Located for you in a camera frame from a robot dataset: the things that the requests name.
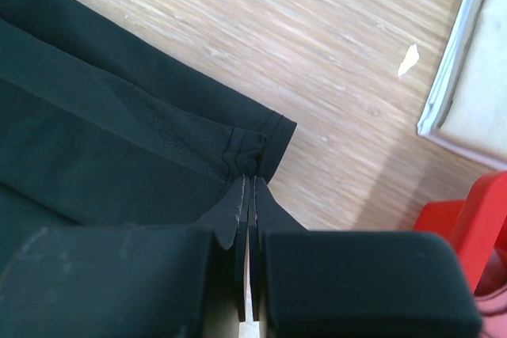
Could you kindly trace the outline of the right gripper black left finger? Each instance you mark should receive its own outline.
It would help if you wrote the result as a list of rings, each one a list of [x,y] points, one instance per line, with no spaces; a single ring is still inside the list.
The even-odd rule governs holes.
[[[249,180],[191,225],[43,228],[1,277],[4,337],[236,337]]]

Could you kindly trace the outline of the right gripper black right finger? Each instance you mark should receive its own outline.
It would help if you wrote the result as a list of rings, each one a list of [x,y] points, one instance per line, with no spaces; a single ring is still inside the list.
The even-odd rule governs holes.
[[[476,337],[448,243],[410,231],[313,231],[250,181],[250,289],[263,337]]]

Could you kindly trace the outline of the black t-shirt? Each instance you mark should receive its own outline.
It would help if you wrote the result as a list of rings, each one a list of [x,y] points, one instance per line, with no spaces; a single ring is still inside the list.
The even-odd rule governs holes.
[[[1,262],[44,227],[193,223],[294,130],[76,0],[1,0]]]

